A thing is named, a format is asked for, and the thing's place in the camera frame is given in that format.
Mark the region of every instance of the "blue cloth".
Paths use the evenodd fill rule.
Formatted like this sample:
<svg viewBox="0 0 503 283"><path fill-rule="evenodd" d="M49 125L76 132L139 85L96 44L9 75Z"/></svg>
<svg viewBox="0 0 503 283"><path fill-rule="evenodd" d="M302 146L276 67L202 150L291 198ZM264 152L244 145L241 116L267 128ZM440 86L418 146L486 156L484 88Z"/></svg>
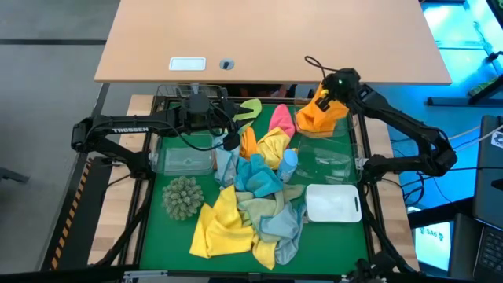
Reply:
<svg viewBox="0 0 503 283"><path fill-rule="evenodd" d="M222 144L223 138L227 134L220 137L214 137L213 146ZM215 172L215 180L223 188L226 188L233 184L234 177L236 176L236 166L237 160L239 158L240 146L236 147L232 151L224 150L223 146L215 149L217 158L217 171Z"/></svg>
<svg viewBox="0 0 503 283"><path fill-rule="evenodd" d="M238 191L252 192L255 197L264 197L283 189L283 183L260 154L252 154L250 161L239 158L234 186Z"/></svg>
<svg viewBox="0 0 503 283"><path fill-rule="evenodd" d="M306 213L305 204L294 209L292 203L288 202L276 216L262 216L260 219L260 232L281 237L274 249L276 263L282 265L289 263L299 250L304 213Z"/></svg>

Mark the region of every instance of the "green spiky ball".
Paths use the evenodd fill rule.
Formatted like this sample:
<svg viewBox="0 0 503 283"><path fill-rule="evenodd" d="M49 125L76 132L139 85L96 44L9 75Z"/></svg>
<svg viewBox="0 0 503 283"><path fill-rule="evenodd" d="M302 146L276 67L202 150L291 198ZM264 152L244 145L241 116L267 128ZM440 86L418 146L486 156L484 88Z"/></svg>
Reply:
<svg viewBox="0 0 503 283"><path fill-rule="evenodd" d="M196 214L203 201L203 191L194 177L175 178L163 188L163 206L172 219L185 220Z"/></svg>

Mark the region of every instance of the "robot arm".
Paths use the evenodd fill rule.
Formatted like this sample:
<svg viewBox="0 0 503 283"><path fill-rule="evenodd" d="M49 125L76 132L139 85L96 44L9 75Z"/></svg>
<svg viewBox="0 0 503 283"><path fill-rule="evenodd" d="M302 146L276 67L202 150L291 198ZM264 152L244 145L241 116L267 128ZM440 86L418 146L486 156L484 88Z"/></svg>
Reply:
<svg viewBox="0 0 503 283"><path fill-rule="evenodd" d="M223 146L226 150L235 149L240 144L238 131L250 122L249 119L233 121L236 114L251 112L241 108L226 97L214 103L203 94L194 94L181 101L180 105L152 114L151 116L97 116L85 118L73 127L72 148L80 153L99 152L128 166L132 178L146 179L153 172L149 163L149 153L133 153L106 138L108 134L153 132L162 137L177 137L185 141L182 133L209 130L214 136L221 136L223 143L209 149Z"/></svg>
<svg viewBox="0 0 503 283"><path fill-rule="evenodd" d="M417 156L386 158L372 155L363 166L364 181L379 181L387 172L422 171L430 176L443 176L457 162L456 153L442 130L426 126L391 107L386 98L370 86L360 84L359 79L353 68L327 75L322 85L329 94L316 101L318 107L326 109L329 101L338 100L352 112L380 119L399 130L414 140L419 149Z"/></svg>

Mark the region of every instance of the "towel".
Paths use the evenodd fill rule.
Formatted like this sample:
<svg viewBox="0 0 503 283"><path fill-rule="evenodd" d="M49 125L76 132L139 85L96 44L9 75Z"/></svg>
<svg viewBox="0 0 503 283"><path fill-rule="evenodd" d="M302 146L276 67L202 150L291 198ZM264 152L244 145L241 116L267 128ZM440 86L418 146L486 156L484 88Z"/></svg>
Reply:
<svg viewBox="0 0 503 283"><path fill-rule="evenodd" d="M247 252L254 235L251 226L242 226L234 186L229 186L220 192L213 208L207 204L201 208L189 252L206 259Z"/></svg>
<svg viewBox="0 0 503 283"><path fill-rule="evenodd" d="M257 147L266 164L277 170L289 143L290 137L280 127L275 127L257 142Z"/></svg>
<svg viewBox="0 0 503 283"><path fill-rule="evenodd" d="M272 270L276 260L274 259L274 250L276 248L277 242L266 243L259 239L259 235L255 234L253 237L253 249L251 252L257 261Z"/></svg>
<svg viewBox="0 0 503 283"><path fill-rule="evenodd" d="M274 200L263 198L250 199L248 192L237 192L240 215L243 220L243 226L253 226L255 235L253 237L253 256L260 264L272 270L275 263L275 248L281 237L262 233L259 229L260 219L263 216L275 216L284 210L286 203L296 199L303 194L306 186L286 185L283 190L274 194Z"/></svg>
<svg viewBox="0 0 503 283"><path fill-rule="evenodd" d="M299 250L305 212L305 204L294 209L292 203L288 202L276 216L261 217L260 232L281 237L274 249L276 263L281 265L289 263Z"/></svg>
<svg viewBox="0 0 503 283"><path fill-rule="evenodd" d="M327 138L333 136L337 120L347 116L349 109L338 101L330 101L329 109L323 112L316 105L318 98L323 98L329 91L324 90L321 84L316 89L313 99L304 108L296 113L297 131L315 133L316 138Z"/></svg>
<svg viewBox="0 0 503 283"><path fill-rule="evenodd" d="M281 128L290 138L296 132L296 127L292 121L292 115L288 110L288 107L284 104L278 105L270 117L269 131L273 130L275 127Z"/></svg>
<svg viewBox="0 0 503 283"><path fill-rule="evenodd" d="M251 118L257 118L262 111L262 103L258 98L246 100L245 102L241 103L240 107L242 108L248 108L253 110L253 112L250 113L245 113L245 114L237 114L233 117L234 121L238 120L243 120L243 119L251 119ZM247 123L246 125L242 126L239 129L239 133L243 133L246 129L248 129L253 122Z"/></svg>
<svg viewBox="0 0 503 283"><path fill-rule="evenodd" d="M223 138L227 134L220 137L214 137L213 146L223 143ZM215 180L222 187L226 188L234 183L236 176L237 159L240 155L240 147L236 147L231 151L224 150L223 146L215 149L217 159L217 171L215 172Z"/></svg>
<svg viewBox="0 0 503 283"><path fill-rule="evenodd" d="M240 157L234 185L236 190L252 192L255 197L264 197L283 189L283 183L264 163L260 154L253 154L250 161Z"/></svg>
<svg viewBox="0 0 503 283"><path fill-rule="evenodd" d="M255 131L252 127L246 129L241 135L241 149L240 155L246 160L250 160L252 154L256 154L257 149L257 139L255 138Z"/></svg>

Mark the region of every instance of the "white plastic tray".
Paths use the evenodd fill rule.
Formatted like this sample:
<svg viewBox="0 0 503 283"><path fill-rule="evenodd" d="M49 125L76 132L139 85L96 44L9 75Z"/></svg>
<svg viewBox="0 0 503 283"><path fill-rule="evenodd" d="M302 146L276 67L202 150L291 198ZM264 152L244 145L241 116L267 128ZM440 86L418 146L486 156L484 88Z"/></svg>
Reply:
<svg viewBox="0 0 503 283"><path fill-rule="evenodd" d="M353 185L308 185L307 218L312 222L359 222L362 209Z"/></svg>

